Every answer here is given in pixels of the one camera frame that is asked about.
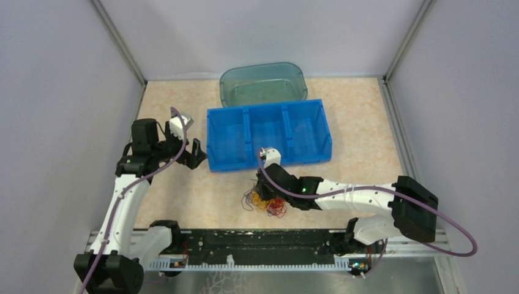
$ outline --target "blue plastic container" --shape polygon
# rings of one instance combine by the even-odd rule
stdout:
[[[332,137],[323,101],[306,100],[207,111],[207,156],[213,172],[258,166],[260,148],[274,147],[282,165],[330,161]]]

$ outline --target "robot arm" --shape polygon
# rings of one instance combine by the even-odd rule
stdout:
[[[178,224],[159,220],[151,224],[146,235],[130,248],[133,226],[152,177],[137,183],[124,195],[121,192],[138,179],[157,171],[159,164],[169,162],[179,153],[184,140],[181,119],[186,129],[193,124],[190,116],[173,116],[166,122],[165,141],[159,141],[156,120],[133,122],[132,142],[117,164],[114,192],[103,225],[89,252],[78,254],[74,261],[75,271],[85,281],[95,258],[101,255],[86,285],[90,294],[138,293],[143,284],[143,265],[148,266],[161,251],[180,242]],[[128,155],[130,146],[132,154]],[[200,141],[193,139],[192,152],[183,150],[177,162],[194,169],[206,158]],[[105,239],[107,229],[110,234]]]
[[[302,210],[349,209],[373,213],[374,216],[351,219],[348,223],[347,232],[354,240],[364,245],[402,235],[423,243],[435,240],[436,216],[423,208],[388,192],[356,189],[366,185],[338,183],[315,176],[297,178],[279,166],[281,155],[274,148],[265,149],[260,155],[264,159],[266,173],[285,191],[300,195],[322,195],[342,191],[314,199],[296,198],[274,187],[263,172],[258,170],[258,184],[255,189],[263,200],[281,198]],[[403,192],[434,209],[438,207],[438,198],[408,176],[399,176],[396,183],[374,187]]]

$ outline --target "floor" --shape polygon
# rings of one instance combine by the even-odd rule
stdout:
[[[333,139],[332,160],[286,169],[296,176],[320,176],[341,183],[385,184],[402,174],[386,110],[375,78],[307,78],[308,99],[322,99]],[[169,107],[195,120],[188,138],[205,149],[207,109],[220,108],[218,80],[150,81],[139,118],[169,119]],[[196,170],[172,165],[153,179],[136,228],[172,219],[181,228],[344,228],[354,211],[300,211],[288,207],[281,219],[246,211],[241,199],[255,170],[211,173],[207,161]]]

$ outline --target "white wall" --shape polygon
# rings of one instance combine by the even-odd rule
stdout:
[[[382,75],[423,0],[103,0],[148,80],[291,61],[310,76]]]
[[[0,293],[70,293],[140,85],[89,1],[1,1],[0,28]]]
[[[391,82],[421,180],[479,243],[457,259],[467,293],[519,293],[518,11],[437,1]]]

